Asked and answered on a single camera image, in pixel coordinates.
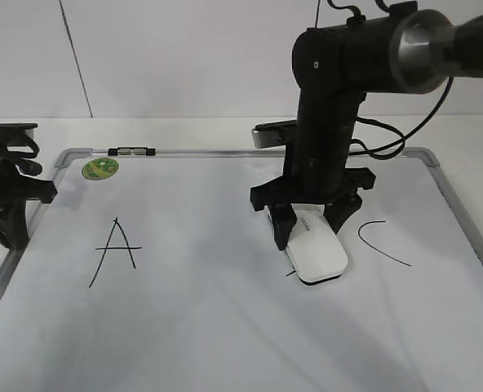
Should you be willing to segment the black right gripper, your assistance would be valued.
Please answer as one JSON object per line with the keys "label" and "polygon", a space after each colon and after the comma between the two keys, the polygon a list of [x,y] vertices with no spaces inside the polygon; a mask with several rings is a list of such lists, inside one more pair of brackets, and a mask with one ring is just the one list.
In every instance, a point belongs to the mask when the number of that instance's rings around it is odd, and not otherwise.
{"label": "black right gripper", "polygon": [[311,159],[299,165],[298,160],[287,156],[281,176],[250,189],[250,203],[255,211],[268,207],[275,244],[285,250],[295,227],[291,204],[326,204],[323,216],[337,234],[361,209],[362,199],[356,190],[372,189],[375,179],[369,168],[347,168],[345,160]]}

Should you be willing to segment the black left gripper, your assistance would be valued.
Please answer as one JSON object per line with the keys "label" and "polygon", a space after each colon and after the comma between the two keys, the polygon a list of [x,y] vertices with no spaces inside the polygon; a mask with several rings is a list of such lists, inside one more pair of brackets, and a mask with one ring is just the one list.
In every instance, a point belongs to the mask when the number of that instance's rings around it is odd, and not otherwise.
{"label": "black left gripper", "polygon": [[51,203],[57,189],[50,180],[40,180],[42,165],[36,161],[40,148],[9,147],[0,141],[0,244],[24,249],[29,243],[25,208],[29,200]]}

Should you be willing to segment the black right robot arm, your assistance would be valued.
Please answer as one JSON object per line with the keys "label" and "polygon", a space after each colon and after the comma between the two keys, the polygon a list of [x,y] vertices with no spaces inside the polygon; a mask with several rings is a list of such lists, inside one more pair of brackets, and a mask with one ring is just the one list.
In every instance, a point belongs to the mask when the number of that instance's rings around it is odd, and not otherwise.
{"label": "black right robot arm", "polygon": [[359,189],[374,186],[367,168],[346,165],[358,110],[369,93],[427,94],[456,78],[483,78],[483,15],[455,26],[417,2],[385,7],[369,20],[358,8],[345,24],[310,28],[295,41],[295,119],[253,128],[255,147],[286,149],[280,177],[250,191],[256,211],[268,210],[279,249],[290,241],[294,205],[321,205],[333,231],[361,208]]}

